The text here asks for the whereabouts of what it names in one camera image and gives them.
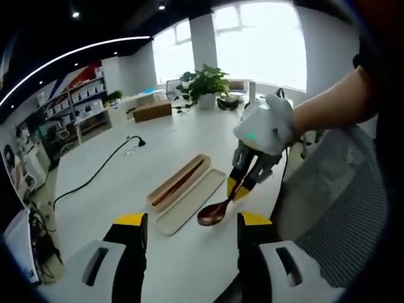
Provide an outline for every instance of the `human arm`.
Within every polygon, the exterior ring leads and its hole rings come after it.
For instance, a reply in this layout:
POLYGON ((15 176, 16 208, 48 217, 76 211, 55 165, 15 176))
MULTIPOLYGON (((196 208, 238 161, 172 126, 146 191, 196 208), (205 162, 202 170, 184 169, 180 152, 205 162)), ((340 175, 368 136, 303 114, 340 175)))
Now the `human arm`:
POLYGON ((358 66, 329 90, 294 108, 296 138, 306 131, 341 128, 377 113, 371 77, 358 66))

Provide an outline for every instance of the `ceiling light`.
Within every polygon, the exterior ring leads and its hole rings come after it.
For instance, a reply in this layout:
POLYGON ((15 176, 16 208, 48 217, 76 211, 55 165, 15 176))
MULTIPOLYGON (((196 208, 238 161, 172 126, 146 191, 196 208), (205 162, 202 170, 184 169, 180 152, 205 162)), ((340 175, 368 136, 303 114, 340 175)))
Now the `ceiling light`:
POLYGON ((159 4, 158 4, 158 9, 159 9, 160 11, 165 10, 164 1, 160 1, 160 2, 159 2, 159 4))
POLYGON ((15 92, 17 90, 17 88, 19 88, 20 86, 22 86, 22 84, 24 84, 24 82, 26 82, 29 78, 31 78, 33 75, 35 75, 36 73, 38 73, 39 71, 43 70, 44 68, 46 68, 47 66, 51 65, 52 63, 55 63, 56 61, 63 59, 71 54, 75 54, 77 52, 83 51, 85 49, 89 49, 91 47, 95 47, 95 46, 99 46, 99 45, 104 45, 104 44, 109 44, 109 43, 114 43, 114 42, 120 42, 120 41, 129 41, 129 40, 139 40, 139 39, 150 39, 150 36, 138 36, 138 37, 127 37, 127 38, 118 38, 118 39, 112 39, 112 40, 106 40, 106 41, 102 41, 102 42, 97 42, 94 44, 90 44, 87 46, 83 46, 80 47, 79 49, 75 49, 75 50, 71 50, 63 55, 60 55, 59 57, 56 57, 55 59, 50 60, 49 62, 46 62, 44 65, 40 66, 39 68, 37 68, 35 71, 32 71, 28 76, 26 76, 25 78, 23 78, 20 82, 18 82, 16 84, 16 86, 14 86, 5 96, 4 98, 1 100, 0 105, 2 105, 4 103, 4 101, 6 101, 13 92, 15 92))

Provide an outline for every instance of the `bright window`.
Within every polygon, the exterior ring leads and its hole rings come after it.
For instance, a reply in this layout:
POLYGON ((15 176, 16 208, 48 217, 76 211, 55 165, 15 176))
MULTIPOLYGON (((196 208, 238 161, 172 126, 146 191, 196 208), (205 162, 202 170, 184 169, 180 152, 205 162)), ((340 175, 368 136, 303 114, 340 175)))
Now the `bright window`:
POLYGON ((154 37, 153 56, 158 84, 178 79, 194 70, 189 20, 184 20, 154 37))
POLYGON ((231 78, 306 91, 306 49, 292 4, 260 1, 214 10, 218 65, 231 78))

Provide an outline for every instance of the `copper spoon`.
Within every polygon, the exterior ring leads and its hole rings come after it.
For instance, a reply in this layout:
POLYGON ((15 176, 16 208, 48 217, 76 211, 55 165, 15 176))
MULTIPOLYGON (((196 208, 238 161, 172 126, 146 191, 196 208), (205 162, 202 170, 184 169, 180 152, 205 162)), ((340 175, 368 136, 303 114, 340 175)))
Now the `copper spoon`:
POLYGON ((204 207, 198 213, 198 223, 203 226, 211 226, 222 221, 226 215, 227 205, 229 205, 230 201, 233 200, 237 189, 238 187, 235 186, 225 201, 204 207))

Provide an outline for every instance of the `cable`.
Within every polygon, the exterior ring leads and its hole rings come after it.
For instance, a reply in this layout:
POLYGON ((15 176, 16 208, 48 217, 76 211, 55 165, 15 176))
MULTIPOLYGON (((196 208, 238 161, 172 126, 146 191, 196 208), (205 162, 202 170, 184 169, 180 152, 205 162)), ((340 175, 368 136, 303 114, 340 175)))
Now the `cable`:
POLYGON ((129 143, 129 142, 130 142, 132 139, 134 139, 134 138, 138 138, 138 139, 139 139, 139 145, 138 145, 139 147, 146 145, 146 142, 145 142, 142 138, 140 138, 139 136, 128 137, 128 138, 126 139, 126 141, 125 141, 124 143, 122 143, 122 144, 108 157, 108 159, 104 162, 104 164, 101 165, 101 167, 100 167, 100 168, 96 171, 96 173, 90 178, 90 180, 88 180, 87 182, 85 182, 83 185, 81 185, 81 186, 79 186, 79 187, 77 187, 77 188, 75 188, 75 189, 72 189, 71 191, 68 191, 68 192, 62 194, 61 196, 57 197, 57 198, 55 199, 55 201, 53 202, 53 209, 55 210, 56 202, 58 202, 60 199, 62 199, 62 198, 64 198, 64 197, 68 196, 69 194, 73 194, 73 193, 79 191, 79 190, 82 189, 83 187, 87 186, 91 181, 93 181, 94 178, 99 174, 99 172, 107 165, 108 161, 109 161, 124 145, 126 145, 127 143, 129 143))

